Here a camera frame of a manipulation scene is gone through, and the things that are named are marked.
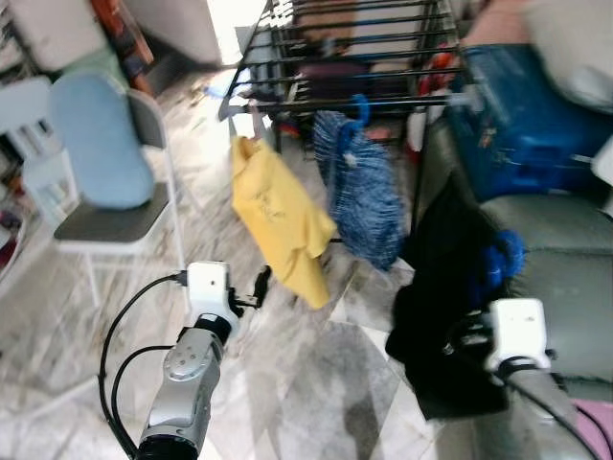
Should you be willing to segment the black garment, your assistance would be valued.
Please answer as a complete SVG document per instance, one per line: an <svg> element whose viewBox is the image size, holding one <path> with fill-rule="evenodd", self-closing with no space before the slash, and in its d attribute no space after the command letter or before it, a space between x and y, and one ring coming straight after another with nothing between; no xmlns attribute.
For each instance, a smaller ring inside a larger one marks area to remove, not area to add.
<svg viewBox="0 0 613 460"><path fill-rule="evenodd" d="M488 374L443 355L448 326L507 293L507 284L478 310L471 299L474 277L483 270L482 251L496 229L479 210L471 188L451 176L425 207L418 228L404 241L401 259L415 270L396 293L393 331L384 349L402 364L426 420L491 415L507 408L507 395Z"/></svg>

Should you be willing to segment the blue fuzzy garment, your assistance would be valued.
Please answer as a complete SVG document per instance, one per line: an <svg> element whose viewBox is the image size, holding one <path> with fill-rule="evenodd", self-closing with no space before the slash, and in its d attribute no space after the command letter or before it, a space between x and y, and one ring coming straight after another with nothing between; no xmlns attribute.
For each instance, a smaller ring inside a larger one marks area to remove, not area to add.
<svg viewBox="0 0 613 460"><path fill-rule="evenodd" d="M482 251L482 272L474 277L471 299L474 307L482 310L489 299L504 287L509 279L525 266L526 249L518 234L503 229L496 233L495 241Z"/></svg>

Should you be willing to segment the blue plastic hanger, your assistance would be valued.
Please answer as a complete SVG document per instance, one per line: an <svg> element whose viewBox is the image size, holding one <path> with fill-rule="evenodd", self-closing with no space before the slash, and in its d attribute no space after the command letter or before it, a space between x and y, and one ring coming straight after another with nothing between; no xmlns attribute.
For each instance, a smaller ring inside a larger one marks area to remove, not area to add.
<svg viewBox="0 0 613 460"><path fill-rule="evenodd" d="M351 96L351 102L355 110L355 115L353 118L355 130L363 130L363 128L366 127L371 121L371 104L369 103L368 98L364 95Z"/></svg>

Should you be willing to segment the yellow shirt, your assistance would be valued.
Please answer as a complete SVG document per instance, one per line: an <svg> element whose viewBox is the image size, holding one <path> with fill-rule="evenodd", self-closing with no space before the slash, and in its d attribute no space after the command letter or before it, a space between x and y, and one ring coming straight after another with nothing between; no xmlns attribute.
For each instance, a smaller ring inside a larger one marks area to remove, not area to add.
<svg viewBox="0 0 613 460"><path fill-rule="evenodd" d="M267 142L234 136L229 157L233 209L264 261L282 285L322 310L331 294L319 258L336 223Z"/></svg>

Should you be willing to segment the blue checkered shirt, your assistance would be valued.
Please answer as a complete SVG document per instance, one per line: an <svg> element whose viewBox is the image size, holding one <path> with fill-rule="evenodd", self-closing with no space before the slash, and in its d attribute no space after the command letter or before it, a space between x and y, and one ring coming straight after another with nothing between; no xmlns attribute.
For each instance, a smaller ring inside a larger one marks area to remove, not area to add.
<svg viewBox="0 0 613 460"><path fill-rule="evenodd" d="M404 207L387 150L340 111L315 111L311 134L341 240L376 270L390 270L401 254Z"/></svg>

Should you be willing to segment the grey green leather sofa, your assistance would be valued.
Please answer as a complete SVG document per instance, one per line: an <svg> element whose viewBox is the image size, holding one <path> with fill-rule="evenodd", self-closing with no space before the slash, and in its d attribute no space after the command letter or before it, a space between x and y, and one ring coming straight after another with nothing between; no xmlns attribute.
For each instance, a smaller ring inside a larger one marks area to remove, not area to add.
<svg viewBox="0 0 613 460"><path fill-rule="evenodd" d="M524 267L505 282L509 297L537 298L548 326L552 369L574 398L613 400L612 219L573 195L474 195L459 136L430 124L424 141L417 227L402 257L420 270L510 232Z"/></svg>

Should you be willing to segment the grey folding chair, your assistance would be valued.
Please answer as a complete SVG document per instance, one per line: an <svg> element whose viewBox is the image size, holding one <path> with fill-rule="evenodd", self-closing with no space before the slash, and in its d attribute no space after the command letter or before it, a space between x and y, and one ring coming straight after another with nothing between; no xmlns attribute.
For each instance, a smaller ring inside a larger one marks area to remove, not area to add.
<svg viewBox="0 0 613 460"><path fill-rule="evenodd" d="M58 250L78 254L83 259L91 301L96 308L103 306L103 289L96 264L99 257L130 257L134 262L127 266L135 270L141 267L139 258L153 258L157 248L153 238L168 227L172 259L167 267L181 270L187 266L178 203L183 188L172 158L162 110L151 96L139 89L126 91L132 123L153 174L153 196L135 209L101 209L84 201L78 190L79 205L58 225L53 235Z"/></svg>

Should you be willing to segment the pink mat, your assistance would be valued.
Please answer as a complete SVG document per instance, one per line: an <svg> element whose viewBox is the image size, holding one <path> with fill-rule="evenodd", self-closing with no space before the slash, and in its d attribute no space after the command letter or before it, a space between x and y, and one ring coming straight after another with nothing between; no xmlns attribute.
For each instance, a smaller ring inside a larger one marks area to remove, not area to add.
<svg viewBox="0 0 613 460"><path fill-rule="evenodd" d="M601 460L612 460L610 434L613 428L613 403L586 399L572 399L571 403L579 411L575 421L579 434L585 438L588 446L599 453Z"/></svg>

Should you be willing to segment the black metal drying rack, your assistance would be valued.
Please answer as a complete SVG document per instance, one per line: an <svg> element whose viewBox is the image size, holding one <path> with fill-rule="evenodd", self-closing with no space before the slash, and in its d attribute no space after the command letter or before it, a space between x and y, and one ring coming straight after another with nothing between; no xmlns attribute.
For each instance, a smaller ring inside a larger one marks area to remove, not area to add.
<svg viewBox="0 0 613 460"><path fill-rule="evenodd" d="M373 117L407 117L446 104L425 84L462 78L460 49L452 0L266 0L216 118L252 104L309 136L311 113L355 115L354 95Z"/></svg>

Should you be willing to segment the white kids chair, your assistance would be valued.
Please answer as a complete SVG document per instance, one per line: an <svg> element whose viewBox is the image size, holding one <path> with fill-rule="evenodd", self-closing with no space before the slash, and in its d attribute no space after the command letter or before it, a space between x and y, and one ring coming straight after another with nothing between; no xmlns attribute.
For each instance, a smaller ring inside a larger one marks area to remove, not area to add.
<svg viewBox="0 0 613 460"><path fill-rule="evenodd" d="M44 76L0 88L0 136L22 158L26 196L49 226L57 227L78 205L67 153L49 124L50 81Z"/></svg>

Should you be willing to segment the white grey pillow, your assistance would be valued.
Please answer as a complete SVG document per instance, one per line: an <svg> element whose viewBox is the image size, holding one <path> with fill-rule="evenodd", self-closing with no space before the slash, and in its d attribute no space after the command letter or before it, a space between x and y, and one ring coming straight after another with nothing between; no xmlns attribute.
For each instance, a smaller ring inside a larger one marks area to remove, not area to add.
<svg viewBox="0 0 613 460"><path fill-rule="evenodd" d="M522 17L557 92L612 113L613 1L530 0Z"/></svg>

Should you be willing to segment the pink bedding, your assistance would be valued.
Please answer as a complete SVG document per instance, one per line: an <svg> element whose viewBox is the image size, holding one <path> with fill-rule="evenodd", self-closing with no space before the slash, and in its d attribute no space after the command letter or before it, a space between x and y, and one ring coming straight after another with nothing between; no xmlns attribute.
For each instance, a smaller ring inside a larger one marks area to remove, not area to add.
<svg viewBox="0 0 613 460"><path fill-rule="evenodd" d="M531 0L482 0L463 39L466 47L489 44L531 44L524 19Z"/></svg>

